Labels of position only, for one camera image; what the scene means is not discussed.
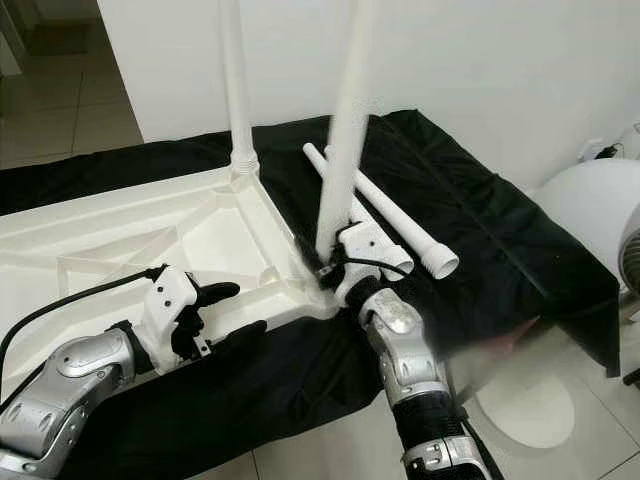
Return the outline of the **black cloth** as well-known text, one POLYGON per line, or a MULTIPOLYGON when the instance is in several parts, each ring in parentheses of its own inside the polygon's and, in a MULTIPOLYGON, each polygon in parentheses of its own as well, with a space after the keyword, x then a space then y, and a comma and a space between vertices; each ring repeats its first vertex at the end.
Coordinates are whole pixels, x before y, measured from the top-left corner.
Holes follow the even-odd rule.
MULTIPOLYGON (((229 163, 228 132, 142 143, 0 175, 4 214, 229 163)), ((372 116, 361 172, 460 256, 399 294, 420 308, 442 355, 530 326, 561 326, 605 374, 620 372, 620 285, 524 192, 416 110, 372 116)), ((381 392, 351 314, 293 321, 211 361, 109 399, 92 413, 59 480, 186 480, 253 449, 351 415, 381 392)))

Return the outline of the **white plastic table leg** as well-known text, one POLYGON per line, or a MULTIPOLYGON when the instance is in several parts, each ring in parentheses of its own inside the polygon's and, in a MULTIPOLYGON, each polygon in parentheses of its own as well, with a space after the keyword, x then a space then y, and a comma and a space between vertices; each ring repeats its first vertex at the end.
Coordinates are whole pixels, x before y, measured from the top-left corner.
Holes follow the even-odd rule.
MULTIPOLYGON (((325 156, 321 154, 321 152, 317 150, 312 143, 305 143, 302 150, 305 152, 307 159, 311 161, 316 172, 320 174, 321 178, 325 179, 326 165, 328 165, 328 161, 326 161, 325 156)), ((351 220, 352 223, 375 221, 374 216, 372 216, 369 210, 367 210, 366 207, 361 204, 360 200, 358 200, 358 196, 355 192, 352 193, 351 201, 349 201, 349 220, 351 220)))
POLYGON ((225 97, 230 123, 230 168, 239 177, 252 177, 259 169, 248 116, 246 64, 244 64, 241 1, 218 0, 225 97))
POLYGON ((381 0, 355 0, 346 59, 335 111, 330 120, 328 157, 321 189, 315 250, 323 264, 332 259, 337 232, 346 227, 349 201, 369 120, 369 76, 372 46, 381 0))
POLYGON ((458 269, 460 257, 457 253, 426 232, 419 221, 362 172, 355 174, 355 193, 375 219, 364 223, 379 227, 390 242, 398 244, 397 253, 388 253, 393 264, 401 266, 408 274, 421 265, 434 279, 447 278, 458 269))

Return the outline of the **wall socket with black plug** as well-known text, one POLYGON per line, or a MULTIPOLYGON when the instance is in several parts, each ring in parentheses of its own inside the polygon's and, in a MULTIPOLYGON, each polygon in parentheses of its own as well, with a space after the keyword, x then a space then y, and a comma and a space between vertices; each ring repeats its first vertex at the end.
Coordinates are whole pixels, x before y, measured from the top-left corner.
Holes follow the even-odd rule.
POLYGON ((576 163, 588 163, 596 159, 612 159, 612 157, 625 157, 625 146, 620 141, 605 142, 600 138, 594 138, 584 143, 577 155, 576 163))

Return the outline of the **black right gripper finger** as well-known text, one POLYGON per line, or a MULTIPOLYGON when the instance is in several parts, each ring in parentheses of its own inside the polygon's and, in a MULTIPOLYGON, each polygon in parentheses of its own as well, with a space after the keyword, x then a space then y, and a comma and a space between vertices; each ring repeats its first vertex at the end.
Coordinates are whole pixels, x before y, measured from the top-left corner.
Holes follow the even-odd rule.
POLYGON ((294 246, 300 251, 306 268, 315 276, 319 285, 333 285, 333 265, 320 259, 314 248, 314 242, 307 242, 306 238, 294 238, 294 246))

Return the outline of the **white door frame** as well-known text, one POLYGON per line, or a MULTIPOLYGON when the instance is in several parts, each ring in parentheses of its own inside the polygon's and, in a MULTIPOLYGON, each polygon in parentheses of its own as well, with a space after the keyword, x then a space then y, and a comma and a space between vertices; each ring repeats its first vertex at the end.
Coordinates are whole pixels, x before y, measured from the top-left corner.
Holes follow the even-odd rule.
POLYGON ((20 76, 26 58, 20 28, 9 9, 9 0, 0 0, 0 74, 3 77, 20 76))

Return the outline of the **white plastic table top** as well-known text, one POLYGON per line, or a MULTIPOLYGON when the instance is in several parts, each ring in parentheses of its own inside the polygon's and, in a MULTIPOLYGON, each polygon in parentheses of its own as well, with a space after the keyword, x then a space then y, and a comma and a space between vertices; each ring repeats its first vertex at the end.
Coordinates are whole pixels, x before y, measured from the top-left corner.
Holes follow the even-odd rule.
POLYGON ((3 392, 61 344, 124 320, 154 353, 157 371, 186 365, 174 352, 172 329, 159 320, 178 301, 147 280, 29 319, 69 294, 160 265, 197 285, 239 287, 237 296, 198 312, 204 323, 195 338, 198 357, 256 323, 276 329, 337 314, 334 294, 317 283, 260 180, 227 166, 14 212, 1 219, 0 234, 0 333, 12 338, 3 392))

